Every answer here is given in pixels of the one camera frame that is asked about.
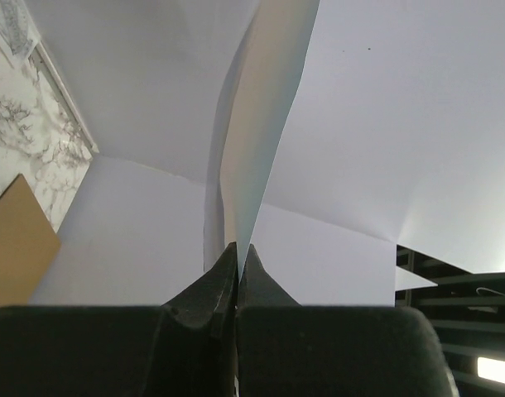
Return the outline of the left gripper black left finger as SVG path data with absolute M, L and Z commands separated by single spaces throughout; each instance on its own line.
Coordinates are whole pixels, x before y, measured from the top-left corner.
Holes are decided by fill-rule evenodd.
M 0 308 L 0 396 L 230 396 L 237 248 L 154 306 Z

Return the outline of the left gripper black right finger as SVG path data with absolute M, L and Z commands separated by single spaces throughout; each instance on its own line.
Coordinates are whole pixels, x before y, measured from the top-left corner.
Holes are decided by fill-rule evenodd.
M 248 250 L 236 317 L 241 396 L 456 396 L 418 310 L 298 304 Z

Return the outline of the brown cardboard backing board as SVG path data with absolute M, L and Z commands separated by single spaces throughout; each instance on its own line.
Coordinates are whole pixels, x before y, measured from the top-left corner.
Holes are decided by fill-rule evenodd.
M 61 247 L 23 175 L 0 197 L 0 307 L 27 304 Z

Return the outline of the white photo paper sheet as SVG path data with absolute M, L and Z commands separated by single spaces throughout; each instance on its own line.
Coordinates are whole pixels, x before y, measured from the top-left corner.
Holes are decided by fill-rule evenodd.
M 204 270 L 225 247 L 243 269 L 281 135 L 301 82 L 317 1 L 257 1 L 214 115 L 204 196 Z

